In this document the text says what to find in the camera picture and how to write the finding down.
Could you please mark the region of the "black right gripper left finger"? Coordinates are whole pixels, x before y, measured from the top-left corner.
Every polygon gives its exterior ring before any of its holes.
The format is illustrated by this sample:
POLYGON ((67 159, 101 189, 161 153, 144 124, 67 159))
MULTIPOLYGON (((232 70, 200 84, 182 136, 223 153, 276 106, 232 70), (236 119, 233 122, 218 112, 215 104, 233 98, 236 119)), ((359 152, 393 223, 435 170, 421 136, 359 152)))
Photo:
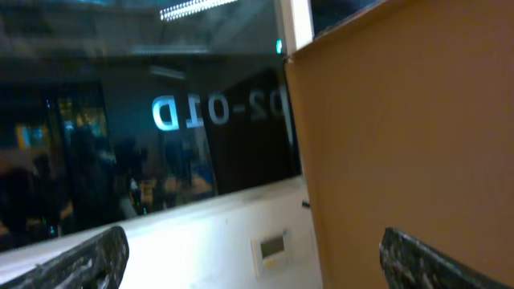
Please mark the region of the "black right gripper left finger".
POLYGON ((124 229, 113 226, 34 269, 1 285, 2 289, 120 287, 129 260, 124 229))

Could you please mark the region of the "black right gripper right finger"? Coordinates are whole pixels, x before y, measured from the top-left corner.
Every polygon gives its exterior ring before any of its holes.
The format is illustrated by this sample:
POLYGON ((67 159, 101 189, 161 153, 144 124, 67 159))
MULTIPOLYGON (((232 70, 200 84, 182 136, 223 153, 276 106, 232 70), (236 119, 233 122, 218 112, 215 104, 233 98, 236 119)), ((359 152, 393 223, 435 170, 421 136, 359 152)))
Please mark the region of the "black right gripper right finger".
POLYGON ((510 289, 392 227, 382 237, 379 258, 390 289, 510 289))

